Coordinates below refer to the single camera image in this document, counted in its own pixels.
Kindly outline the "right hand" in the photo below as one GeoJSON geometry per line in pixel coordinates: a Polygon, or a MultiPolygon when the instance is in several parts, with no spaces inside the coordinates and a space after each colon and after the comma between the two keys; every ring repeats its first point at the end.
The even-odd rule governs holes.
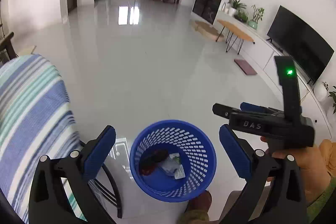
{"type": "Polygon", "coordinates": [[[306,203],[311,205],[327,189],[331,174],[326,166],[326,153],[317,147],[280,150],[271,153],[272,157],[284,159],[287,155],[294,156],[301,171],[306,203]]]}

